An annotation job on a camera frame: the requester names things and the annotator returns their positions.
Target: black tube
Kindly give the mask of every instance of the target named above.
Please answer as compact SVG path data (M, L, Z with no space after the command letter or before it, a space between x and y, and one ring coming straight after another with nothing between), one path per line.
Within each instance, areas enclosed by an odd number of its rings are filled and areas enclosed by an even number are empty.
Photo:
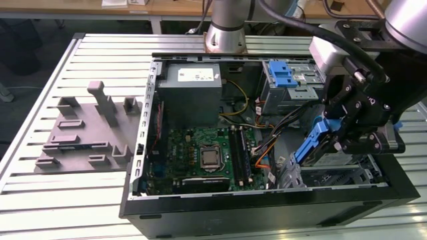
M201 15L205 13L205 0L201 1ZM201 34L201 27L197 30L197 34Z
M385 73L384 73L382 67L374 62L374 60L361 50L361 48L357 47L357 45L354 45L350 41L348 41L344 37L341 37L336 33L320 27L302 23L301 21L294 20L290 17L281 16L274 12L274 10L270 9L268 4L265 3L265 0L257 0L257 2L261 8L264 9L264 11L266 12L266 14L274 19L277 19L280 22L282 22L284 25L308 32L314 37L328 41L330 44L341 48L370 71L376 83L385 82L386 79L385 79Z
M196 31L194 31L194 32L197 32L197 33L200 32L202 22L205 21L205 18L206 18L206 15L208 15L208 11L209 11L209 7L210 7L210 4L212 4L212 1L213 1L213 0L208 0L208 1L206 1L205 9L204 9L202 14L201 14L201 21L200 21L198 26L196 27Z
M334 19L380 20L376 15L340 15L333 13L328 5L328 0L322 0L322 7L326 15L329 15Z

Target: yellow wire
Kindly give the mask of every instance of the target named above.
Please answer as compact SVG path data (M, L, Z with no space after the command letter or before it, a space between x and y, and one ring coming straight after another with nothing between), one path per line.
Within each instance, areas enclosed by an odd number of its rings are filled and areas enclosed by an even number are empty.
M233 81L226 80L226 82L230 82L230 83L236 86L236 88L240 90L240 92L241 92L242 95L244 95L245 103L244 103L244 107L242 107L242 109L241 109L240 111L228 112L228 113L220 113L220 114L218 114L220 116L233 116L233 115L237 115L237 114L242 113L242 112L246 110L248 105L249 105L248 96L246 96L245 91L242 91L241 87L238 87L238 85L237 85Z

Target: blue plastic latch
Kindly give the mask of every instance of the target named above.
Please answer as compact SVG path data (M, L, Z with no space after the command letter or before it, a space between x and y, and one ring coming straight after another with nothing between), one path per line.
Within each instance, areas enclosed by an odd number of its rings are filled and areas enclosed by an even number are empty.
M269 72L277 88L296 88L298 83L292 78L292 69L284 61L269 61Z
M302 142L302 144L300 145L298 149L296 150L296 152L293 154L294 160L297 163L302 160L302 158L308 154L309 150L312 148L317 147L320 135L322 133L325 133L326 131L330 131L330 132L337 131L340 129L340 127L341 127L341 120L340 119L322 118L321 121L318 121L314 124L305 141Z
M402 127L401 121L397 121L393 125L393 129L398 132L400 128Z

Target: metal work surface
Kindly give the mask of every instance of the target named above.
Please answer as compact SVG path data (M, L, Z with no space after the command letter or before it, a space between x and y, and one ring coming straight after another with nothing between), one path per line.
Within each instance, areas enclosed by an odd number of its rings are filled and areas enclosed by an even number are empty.
M249 53L308 54L309 38L245 39ZM151 52L201 53L202 38L183 35L86 34L73 39L53 71L10 148L0 162L0 235L21 239L143 239L130 223L118 218L123 171L35 174L41 144L55 122L59 97L75 96L94 103L89 81L102 81L113 102L125 96L143 101ZM401 116L405 153L397 160L416 186L420 198L386 208L346 226L290 229L190 239L394 239L427 238L427 111L410 107Z

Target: label on power supply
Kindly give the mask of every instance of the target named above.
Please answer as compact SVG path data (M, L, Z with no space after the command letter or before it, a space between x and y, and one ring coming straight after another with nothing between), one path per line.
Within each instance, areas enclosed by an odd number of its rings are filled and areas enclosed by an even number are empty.
M177 70L178 82L208 82L213 80L212 68L181 68Z
M349 163L353 156L349 154L342 153L341 151L336 153L325 153L318 161L313 164L313 166L341 166Z

